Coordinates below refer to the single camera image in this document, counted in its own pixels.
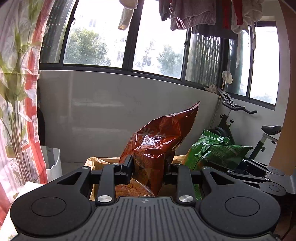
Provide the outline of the large red snack bag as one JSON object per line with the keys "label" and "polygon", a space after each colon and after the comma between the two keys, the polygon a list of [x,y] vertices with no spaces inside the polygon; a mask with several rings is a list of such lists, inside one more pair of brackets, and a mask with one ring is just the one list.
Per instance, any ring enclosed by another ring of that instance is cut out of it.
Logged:
{"label": "large red snack bag", "polygon": [[175,152],[191,131],[199,109],[199,102],[179,113],[164,115],[133,133],[119,162],[133,156],[133,178],[157,195],[163,185],[164,169],[170,165]]}

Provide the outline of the green snack bag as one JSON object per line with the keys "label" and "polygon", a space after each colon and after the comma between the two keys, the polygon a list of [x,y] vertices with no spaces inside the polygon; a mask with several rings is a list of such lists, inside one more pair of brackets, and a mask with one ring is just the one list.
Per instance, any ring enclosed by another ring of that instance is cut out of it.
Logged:
{"label": "green snack bag", "polygon": [[251,146],[232,145],[229,138],[203,130],[198,141],[188,150],[182,164],[196,171],[210,164],[215,164],[223,171],[235,170],[251,149]]}

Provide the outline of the white plastic bin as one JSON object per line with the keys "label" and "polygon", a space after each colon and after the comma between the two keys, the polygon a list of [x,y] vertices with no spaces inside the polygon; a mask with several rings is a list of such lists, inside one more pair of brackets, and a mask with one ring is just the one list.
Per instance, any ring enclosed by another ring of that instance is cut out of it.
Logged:
{"label": "white plastic bin", "polygon": [[48,182],[51,182],[63,176],[60,149],[41,146],[41,150],[46,163]]}

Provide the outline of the hanging laundry clothes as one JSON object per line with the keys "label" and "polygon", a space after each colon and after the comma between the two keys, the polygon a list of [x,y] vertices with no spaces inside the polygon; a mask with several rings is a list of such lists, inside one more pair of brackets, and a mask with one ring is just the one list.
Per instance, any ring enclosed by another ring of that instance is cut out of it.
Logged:
{"label": "hanging laundry clothes", "polygon": [[263,1],[159,1],[162,22],[170,30],[190,29],[193,34],[241,42],[243,32],[255,30]]}

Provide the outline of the red floral curtain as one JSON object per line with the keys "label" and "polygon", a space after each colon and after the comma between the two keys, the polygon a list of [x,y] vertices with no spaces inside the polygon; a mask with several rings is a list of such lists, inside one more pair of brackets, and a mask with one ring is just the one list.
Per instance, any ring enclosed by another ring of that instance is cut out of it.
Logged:
{"label": "red floral curtain", "polygon": [[38,136],[37,80],[53,4],[1,2],[1,220],[27,182],[48,181]]}

